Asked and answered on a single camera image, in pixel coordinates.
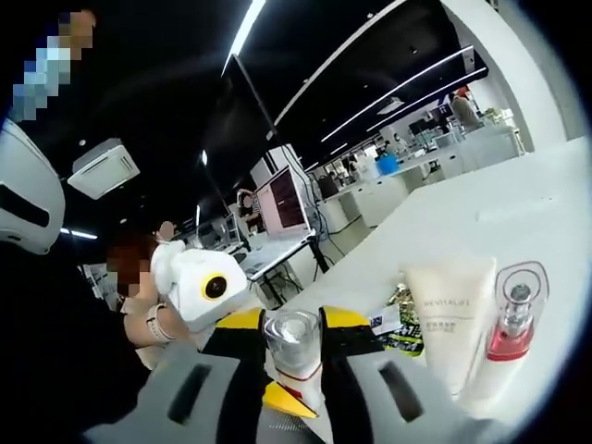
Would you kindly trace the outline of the person's left hand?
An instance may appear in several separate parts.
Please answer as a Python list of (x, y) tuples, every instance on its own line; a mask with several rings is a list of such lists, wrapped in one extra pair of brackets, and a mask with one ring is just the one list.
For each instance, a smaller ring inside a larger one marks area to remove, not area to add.
[(184, 253), (186, 244), (183, 240), (164, 241), (158, 244), (151, 258), (151, 275), (161, 295), (168, 295), (176, 283), (177, 272), (174, 261)]

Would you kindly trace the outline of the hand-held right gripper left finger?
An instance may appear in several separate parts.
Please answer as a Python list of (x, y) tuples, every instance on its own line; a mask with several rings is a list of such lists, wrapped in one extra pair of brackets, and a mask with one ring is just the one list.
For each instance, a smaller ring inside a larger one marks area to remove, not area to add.
[(254, 443), (267, 377), (265, 312), (235, 312), (203, 351), (170, 345), (121, 420), (85, 432), (88, 443)]

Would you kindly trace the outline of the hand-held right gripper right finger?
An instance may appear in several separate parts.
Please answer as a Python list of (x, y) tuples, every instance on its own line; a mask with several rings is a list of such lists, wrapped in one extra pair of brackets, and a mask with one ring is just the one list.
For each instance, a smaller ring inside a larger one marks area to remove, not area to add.
[(321, 389), (335, 443), (460, 443), (467, 417), (427, 368), (386, 350), (367, 319), (319, 308)]

